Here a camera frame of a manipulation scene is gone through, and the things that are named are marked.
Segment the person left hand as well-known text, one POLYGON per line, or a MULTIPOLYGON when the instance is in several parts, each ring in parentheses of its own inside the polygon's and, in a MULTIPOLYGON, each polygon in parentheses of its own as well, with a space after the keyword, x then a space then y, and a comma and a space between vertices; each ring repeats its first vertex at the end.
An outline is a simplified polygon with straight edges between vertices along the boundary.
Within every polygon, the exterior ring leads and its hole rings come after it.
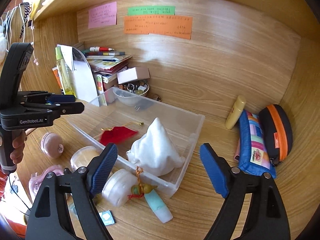
POLYGON ((10 159, 14 164, 19 164, 23 159, 23 150, 25 147, 25 139, 26 134, 25 131, 22 131, 18 137, 16 137, 13 142, 12 146, 14 150, 10 154, 10 159))

